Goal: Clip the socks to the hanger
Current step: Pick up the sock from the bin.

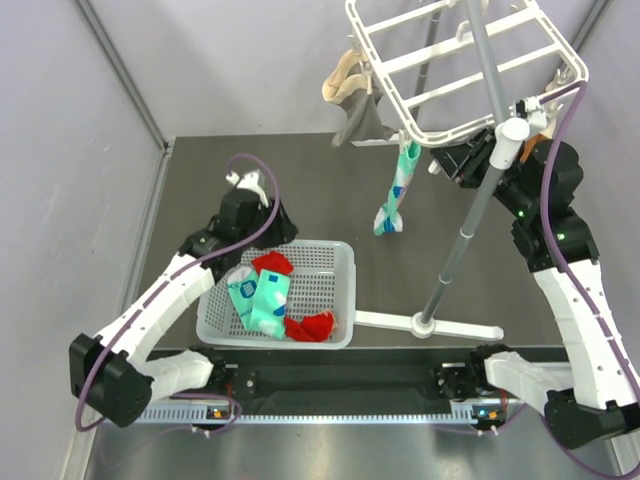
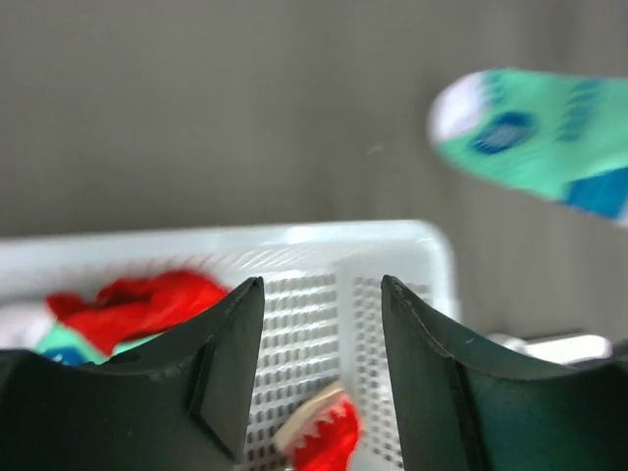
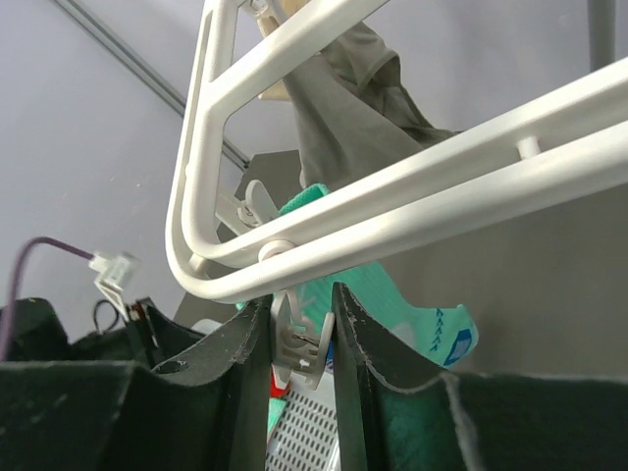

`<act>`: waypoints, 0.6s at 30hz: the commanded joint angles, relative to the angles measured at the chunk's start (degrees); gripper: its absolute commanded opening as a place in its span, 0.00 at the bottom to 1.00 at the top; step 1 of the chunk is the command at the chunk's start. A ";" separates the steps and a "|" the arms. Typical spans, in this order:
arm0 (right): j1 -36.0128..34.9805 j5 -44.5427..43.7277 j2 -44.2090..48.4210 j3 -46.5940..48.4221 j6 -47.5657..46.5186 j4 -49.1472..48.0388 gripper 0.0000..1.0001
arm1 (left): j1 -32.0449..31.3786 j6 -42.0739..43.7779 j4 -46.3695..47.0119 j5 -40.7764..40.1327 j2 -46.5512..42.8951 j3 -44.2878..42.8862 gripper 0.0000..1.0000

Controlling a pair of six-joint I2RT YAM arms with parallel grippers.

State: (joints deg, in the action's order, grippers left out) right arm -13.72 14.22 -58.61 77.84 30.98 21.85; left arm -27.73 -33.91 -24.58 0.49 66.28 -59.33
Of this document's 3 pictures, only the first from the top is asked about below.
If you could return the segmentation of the mint green patterned sock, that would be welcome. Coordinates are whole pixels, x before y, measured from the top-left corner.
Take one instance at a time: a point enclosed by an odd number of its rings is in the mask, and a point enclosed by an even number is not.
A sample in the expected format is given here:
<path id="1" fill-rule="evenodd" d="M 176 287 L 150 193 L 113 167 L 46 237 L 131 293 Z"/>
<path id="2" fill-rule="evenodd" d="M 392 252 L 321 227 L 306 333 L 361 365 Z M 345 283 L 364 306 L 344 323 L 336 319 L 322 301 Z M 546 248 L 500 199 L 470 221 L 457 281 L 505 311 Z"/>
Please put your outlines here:
<path id="1" fill-rule="evenodd" d="M 421 146 L 413 141 L 403 143 L 400 146 L 392 186 L 388 192 L 387 200 L 380 207 L 374 219 L 373 231 L 376 236 L 403 231 L 403 219 L 399 207 L 413 179 L 421 150 Z"/>

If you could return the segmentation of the white clip sock hanger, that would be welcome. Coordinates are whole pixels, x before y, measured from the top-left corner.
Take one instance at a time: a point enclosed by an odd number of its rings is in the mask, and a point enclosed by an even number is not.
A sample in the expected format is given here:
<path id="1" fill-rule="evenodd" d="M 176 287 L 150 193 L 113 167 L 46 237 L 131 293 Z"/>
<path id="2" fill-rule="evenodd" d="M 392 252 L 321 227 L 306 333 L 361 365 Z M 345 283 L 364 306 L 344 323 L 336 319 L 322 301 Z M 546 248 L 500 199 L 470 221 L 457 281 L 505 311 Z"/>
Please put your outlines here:
<path id="1" fill-rule="evenodd" d="M 589 79 L 536 1 L 344 4 L 356 42 L 403 134 L 426 147 L 462 140 L 535 98 L 552 117 Z"/>

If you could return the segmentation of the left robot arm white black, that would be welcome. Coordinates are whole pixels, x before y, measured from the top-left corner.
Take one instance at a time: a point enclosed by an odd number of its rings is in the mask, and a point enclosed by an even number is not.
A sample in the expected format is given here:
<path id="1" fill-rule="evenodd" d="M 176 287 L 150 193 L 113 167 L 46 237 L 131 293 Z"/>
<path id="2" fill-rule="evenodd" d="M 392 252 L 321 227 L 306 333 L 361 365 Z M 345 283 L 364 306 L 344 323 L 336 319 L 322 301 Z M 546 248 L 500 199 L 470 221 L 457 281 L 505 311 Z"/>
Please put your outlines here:
<path id="1" fill-rule="evenodd" d="M 69 346 L 72 395 L 77 400 L 75 427 L 84 424 L 85 408 L 119 427 L 134 423 L 159 399 L 197 389 L 216 396 L 227 374 L 199 350 L 152 360 L 149 355 L 179 317 L 239 265 L 251 248 L 291 242 L 297 234 L 278 195 L 261 197 L 232 188 L 208 224 L 180 245 L 152 286 L 110 325 L 90 336 L 79 334 Z"/>

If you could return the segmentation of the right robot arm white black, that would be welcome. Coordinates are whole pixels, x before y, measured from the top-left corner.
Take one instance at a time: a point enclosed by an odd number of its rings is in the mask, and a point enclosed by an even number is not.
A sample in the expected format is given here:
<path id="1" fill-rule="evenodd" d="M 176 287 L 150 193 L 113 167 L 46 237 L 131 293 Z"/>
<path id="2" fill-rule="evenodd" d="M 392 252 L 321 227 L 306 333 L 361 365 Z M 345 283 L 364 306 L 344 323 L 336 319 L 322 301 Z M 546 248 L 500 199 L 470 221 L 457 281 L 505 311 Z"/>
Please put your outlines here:
<path id="1" fill-rule="evenodd" d="M 602 285 L 600 255 L 572 207 L 584 178 L 578 152 L 545 137 L 522 147 L 496 188 L 514 216 L 513 242 L 558 325 L 571 376 L 562 379 L 504 344 L 472 350 L 463 367 L 435 374 L 444 394 L 467 398 L 504 390 L 543 416 L 559 444 L 574 450 L 639 428 L 638 378 Z"/>

